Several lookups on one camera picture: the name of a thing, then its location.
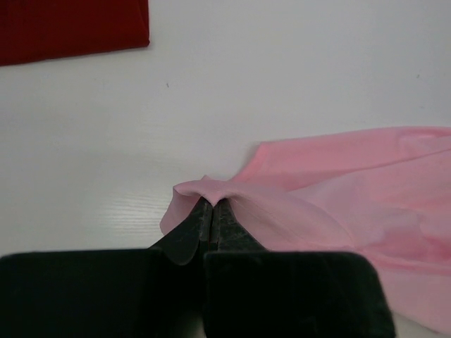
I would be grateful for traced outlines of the pink t shirt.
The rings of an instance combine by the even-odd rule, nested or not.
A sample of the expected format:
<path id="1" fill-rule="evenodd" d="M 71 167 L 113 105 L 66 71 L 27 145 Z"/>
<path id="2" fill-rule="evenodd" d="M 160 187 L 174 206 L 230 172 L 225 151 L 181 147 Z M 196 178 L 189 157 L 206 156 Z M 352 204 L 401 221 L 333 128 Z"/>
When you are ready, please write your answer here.
<path id="1" fill-rule="evenodd" d="M 160 228 L 228 199 L 273 251 L 346 250 L 378 271 L 390 307 L 450 333 L 450 129 L 389 127 L 264 142 L 232 179 L 178 184 Z"/>

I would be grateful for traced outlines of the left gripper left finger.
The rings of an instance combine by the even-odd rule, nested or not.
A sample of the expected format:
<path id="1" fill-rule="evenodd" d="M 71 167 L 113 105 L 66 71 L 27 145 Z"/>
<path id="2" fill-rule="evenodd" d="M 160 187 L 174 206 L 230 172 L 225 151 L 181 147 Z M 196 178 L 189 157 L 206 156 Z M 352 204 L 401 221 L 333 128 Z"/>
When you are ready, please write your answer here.
<path id="1" fill-rule="evenodd" d="M 2 337 L 156 337 L 204 300 L 200 199 L 145 249 L 15 253 L 1 259 Z"/>

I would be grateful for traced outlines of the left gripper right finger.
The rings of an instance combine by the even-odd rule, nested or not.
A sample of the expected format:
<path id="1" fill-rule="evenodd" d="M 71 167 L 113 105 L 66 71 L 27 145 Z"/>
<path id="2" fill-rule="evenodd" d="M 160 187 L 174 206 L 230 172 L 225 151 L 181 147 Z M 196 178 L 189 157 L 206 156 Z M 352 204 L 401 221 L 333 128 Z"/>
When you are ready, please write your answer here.
<path id="1" fill-rule="evenodd" d="M 394 337 L 393 315 L 369 261 L 346 251 L 269 251 L 214 207 L 204 256 L 208 337 Z"/>

